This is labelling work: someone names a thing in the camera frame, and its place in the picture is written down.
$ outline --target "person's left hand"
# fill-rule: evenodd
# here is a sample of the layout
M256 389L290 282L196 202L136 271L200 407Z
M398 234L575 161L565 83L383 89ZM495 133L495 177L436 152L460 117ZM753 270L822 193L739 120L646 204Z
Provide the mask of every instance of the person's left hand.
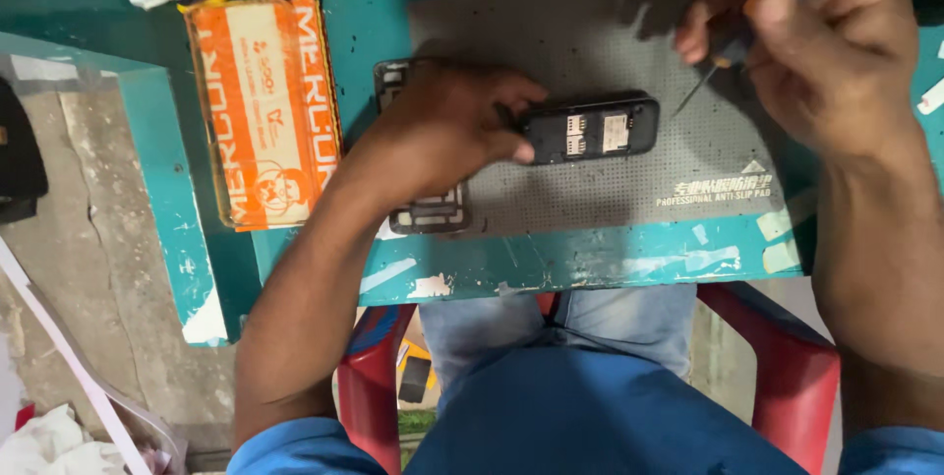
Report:
M395 208L443 194L494 161L530 163L534 149L504 125L496 105L516 117L547 95L518 71L418 62L331 183L354 181Z

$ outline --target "forearm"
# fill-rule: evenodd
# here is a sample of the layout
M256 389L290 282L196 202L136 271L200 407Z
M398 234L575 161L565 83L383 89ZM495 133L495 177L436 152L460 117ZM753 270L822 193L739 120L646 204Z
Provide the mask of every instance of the forearm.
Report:
M850 429L927 426L909 414L944 394L938 180L916 122L903 129L875 155L823 160L814 290L843 353Z
M285 417L333 416L331 374L348 343L360 277L384 210L338 181L282 255L236 358L236 443Z

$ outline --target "blue shirt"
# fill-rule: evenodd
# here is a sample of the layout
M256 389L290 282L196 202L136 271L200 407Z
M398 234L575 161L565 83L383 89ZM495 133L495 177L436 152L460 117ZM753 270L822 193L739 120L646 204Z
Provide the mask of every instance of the blue shirt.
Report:
M406 473L805 473L661 365L573 348L521 348L443 393ZM230 475L377 473L338 421L301 418L247 441ZM842 473L944 473L944 433L881 428L843 451Z

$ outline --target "teal workbench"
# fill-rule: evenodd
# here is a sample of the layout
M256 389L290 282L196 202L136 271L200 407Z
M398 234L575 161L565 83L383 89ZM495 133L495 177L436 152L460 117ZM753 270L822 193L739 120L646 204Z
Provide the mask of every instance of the teal workbench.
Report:
M374 64L411 53L409 1L324 0L348 143L374 117ZM938 59L942 39L939 28L920 33L913 105L944 77L944 60ZM146 13L126 0L0 0L0 52L70 59L119 73L184 336L195 345L237 340L243 315L297 229L235 233L219 223L179 13L167 5ZM915 115L939 167L944 109ZM759 217L515 237L376 240L360 304L808 273L815 217L793 228L787 224L767 238ZM765 251L771 248L796 263L771 270L765 266Z

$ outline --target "red plastic chair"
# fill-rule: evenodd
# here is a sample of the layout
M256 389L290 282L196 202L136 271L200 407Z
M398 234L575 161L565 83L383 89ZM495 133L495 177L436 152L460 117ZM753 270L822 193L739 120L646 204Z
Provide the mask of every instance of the red plastic chair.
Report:
M752 427L813 474L822 469L839 356L825 338L747 283L700 284L698 297L757 354ZM538 303L547 314L547 297ZM367 308L338 366L341 423L355 445L400 473L395 359L415 304Z

